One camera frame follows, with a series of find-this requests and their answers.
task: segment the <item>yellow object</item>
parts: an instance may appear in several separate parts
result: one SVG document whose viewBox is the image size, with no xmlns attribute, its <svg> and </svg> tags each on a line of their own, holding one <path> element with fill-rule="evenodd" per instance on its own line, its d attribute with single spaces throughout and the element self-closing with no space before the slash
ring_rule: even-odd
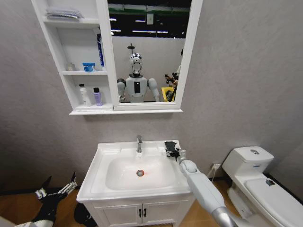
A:
<svg viewBox="0 0 303 227">
<path fill-rule="evenodd" d="M 167 91 L 172 91 L 173 92 L 174 87 L 161 87 L 161 89 L 162 89 L 163 101 L 168 102 L 167 99 L 166 99 L 166 92 Z"/>
</svg>

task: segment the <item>toilet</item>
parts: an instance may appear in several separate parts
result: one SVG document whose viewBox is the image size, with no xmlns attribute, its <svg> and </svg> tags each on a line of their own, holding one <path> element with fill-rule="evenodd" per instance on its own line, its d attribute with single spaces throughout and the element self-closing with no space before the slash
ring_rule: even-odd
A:
<svg viewBox="0 0 303 227">
<path fill-rule="evenodd" d="M 233 149 L 222 166 L 233 181 L 228 195 L 253 226 L 302 227 L 303 205 L 263 174 L 273 159 L 261 147 Z"/>
</svg>

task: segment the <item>blue container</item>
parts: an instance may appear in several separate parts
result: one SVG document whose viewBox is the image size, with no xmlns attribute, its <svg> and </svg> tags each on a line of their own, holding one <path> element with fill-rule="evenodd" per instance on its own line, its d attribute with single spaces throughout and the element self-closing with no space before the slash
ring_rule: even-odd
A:
<svg viewBox="0 0 303 227">
<path fill-rule="evenodd" d="M 84 71 L 86 72 L 93 72 L 96 71 L 95 63 L 83 63 Z"/>
</svg>

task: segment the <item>wooden floor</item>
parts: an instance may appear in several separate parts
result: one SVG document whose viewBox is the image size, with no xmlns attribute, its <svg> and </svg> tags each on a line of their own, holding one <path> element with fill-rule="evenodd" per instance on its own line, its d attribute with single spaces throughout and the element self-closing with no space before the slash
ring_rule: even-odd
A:
<svg viewBox="0 0 303 227">
<path fill-rule="evenodd" d="M 225 181 L 216 181 L 215 186 L 222 193 L 227 208 L 238 215 L 235 207 L 228 198 L 228 185 Z M 78 190 L 74 190 L 67 198 L 62 200 L 57 210 L 57 220 L 54 227 L 83 227 L 78 224 L 73 217 L 73 212 L 76 207 L 76 197 Z M 41 203 L 36 198 L 34 193 L 18 194 L 18 195 L 3 195 L 0 196 L 0 216 L 7 220 L 21 224 L 30 221 L 35 217 L 41 207 Z M 172 225 L 161 225 L 161 227 L 170 227 Z M 189 212 L 183 219 L 180 227 L 217 227 L 218 225 L 213 220 L 212 216 L 206 212 L 197 201 L 194 202 Z"/>
</svg>

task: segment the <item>white sink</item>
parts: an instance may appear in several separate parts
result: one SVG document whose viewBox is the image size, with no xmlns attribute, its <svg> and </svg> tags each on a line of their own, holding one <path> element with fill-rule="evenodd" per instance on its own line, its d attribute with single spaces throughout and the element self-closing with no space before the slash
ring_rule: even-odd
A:
<svg viewBox="0 0 303 227">
<path fill-rule="evenodd" d="M 144 141 L 140 156 L 136 142 L 99 143 L 77 200 L 190 193 L 177 162 L 166 157 L 164 142 Z M 144 175 L 138 176 L 138 170 Z"/>
</svg>

